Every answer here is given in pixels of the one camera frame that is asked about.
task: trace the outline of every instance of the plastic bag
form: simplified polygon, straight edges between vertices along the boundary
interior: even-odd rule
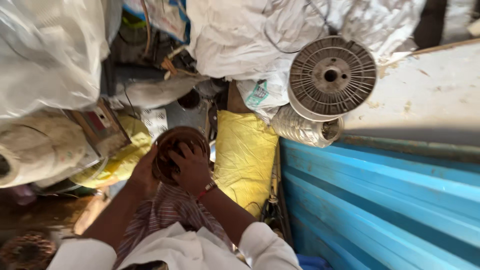
[[[148,135],[148,129],[142,121],[131,116],[120,116],[118,119],[132,143],[110,158],[100,173],[96,172],[98,168],[88,168],[71,176],[72,182],[90,188],[99,188],[130,178],[140,158],[150,150],[152,138]]]
[[[275,79],[259,82],[237,81],[237,88],[247,108],[254,111],[267,124],[275,116],[279,106],[288,103],[286,85],[275,82]]]
[[[341,34],[368,47],[377,63],[412,35],[426,0],[357,0],[346,15]]]
[[[204,80],[208,80],[208,77],[178,73],[167,81],[117,84],[117,98],[123,104],[129,105],[126,91],[133,106],[144,109],[158,108],[185,96],[197,83]]]
[[[109,52],[102,2],[0,0],[0,36],[0,118],[98,99]]]
[[[185,0],[180,2],[183,6],[180,8],[179,2],[176,0],[145,0],[145,6],[150,23],[154,27],[167,32],[178,41],[188,44],[190,42],[190,31],[187,25],[190,21],[182,12],[186,4]],[[145,20],[145,13],[140,0],[124,0],[123,7],[138,18]]]
[[[218,111],[213,179],[256,217],[270,193],[277,142],[275,131],[253,113]]]

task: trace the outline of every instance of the wooden plank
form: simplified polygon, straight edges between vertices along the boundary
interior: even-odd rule
[[[464,40],[464,41],[460,41],[460,42],[440,45],[440,46],[436,46],[436,47],[431,47],[431,48],[427,48],[427,49],[421,49],[421,50],[413,52],[412,55],[431,53],[431,52],[435,52],[435,51],[439,51],[439,50],[445,50],[445,49],[453,49],[453,48],[458,47],[458,46],[475,44],[475,43],[479,43],[479,42],[480,42],[480,38],[469,39],[469,40]]]
[[[228,102],[227,110],[234,113],[249,113],[252,112],[241,98],[240,92],[237,88],[237,81],[233,80],[228,87]]]

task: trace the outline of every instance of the bracelet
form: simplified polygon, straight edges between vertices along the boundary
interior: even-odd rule
[[[200,192],[200,194],[197,196],[197,199],[200,200],[201,197],[203,197],[205,194],[207,194],[207,192],[209,192],[210,190],[212,189],[215,189],[216,187],[218,187],[214,181],[211,181],[210,183],[208,183],[206,186],[205,186],[205,190],[203,190],[202,192]]]

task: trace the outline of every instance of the blue corrugated sheet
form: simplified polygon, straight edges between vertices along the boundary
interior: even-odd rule
[[[295,249],[337,270],[480,269],[480,166],[281,140]]]

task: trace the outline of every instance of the yellow bag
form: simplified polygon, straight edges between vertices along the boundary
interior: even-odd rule
[[[213,179],[218,187],[259,217],[269,196],[278,135],[253,113],[218,111]]]
[[[103,171],[96,177],[92,178],[91,176],[95,174],[97,168],[88,168],[71,176],[72,182],[90,188],[98,188],[130,178],[140,158],[150,150],[152,138],[142,121],[131,116],[119,116],[118,120],[127,135],[131,136],[132,143],[110,158]]]

